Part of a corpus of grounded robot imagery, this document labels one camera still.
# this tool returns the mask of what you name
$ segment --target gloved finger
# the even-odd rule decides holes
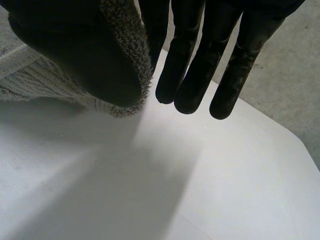
[[[182,82],[200,28],[205,0],[172,0],[174,38],[160,76],[155,95],[160,103],[174,101]]]
[[[241,13],[224,2],[206,2],[201,42],[174,100],[179,112],[198,109]]]
[[[150,57],[155,68],[167,37],[170,0],[139,0],[142,21],[148,35]]]
[[[210,105],[214,118],[223,120],[231,114],[261,48],[283,21],[244,12],[237,43]]]
[[[10,13],[12,30],[24,43],[59,65],[94,97],[127,108],[141,99],[142,88],[133,62],[102,12],[116,10],[108,5],[114,2],[0,0]]]

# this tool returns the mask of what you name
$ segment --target fingertip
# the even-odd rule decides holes
[[[217,120],[228,118],[234,108],[234,104],[223,93],[216,92],[209,107],[210,115]]]

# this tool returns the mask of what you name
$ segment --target gray floor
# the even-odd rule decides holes
[[[0,53],[21,43],[11,33],[6,13],[0,7]],[[213,80],[219,82],[227,65],[238,28]],[[174,32],[170,24],[164,49]],[[305,144],[320,168],[320,2],[306,1],[287,18],[264,46],[241,98],[283,125]]]

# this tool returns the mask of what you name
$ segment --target white table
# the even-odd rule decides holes
[[[239,100],[213,119],[154,96],[114,119],[0,104],[0,240],[318,240],[320,173],[291,132]]]

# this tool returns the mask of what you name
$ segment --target black glove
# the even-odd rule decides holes
[[[304,0],[171,0],[174,38],[155,95],[194,113],[211,82],[228,40],[242,15],[237,43],[210,105],[210,114],[227,118],[264,43]],[[139,0],[155,65],[167,35],[169,0]],[[204,11],[202,39],[186,74]]]
[[[99,10],[101,0],[0,0],[14,33],[73,76],[94,97],[119,107],[141,84]]]

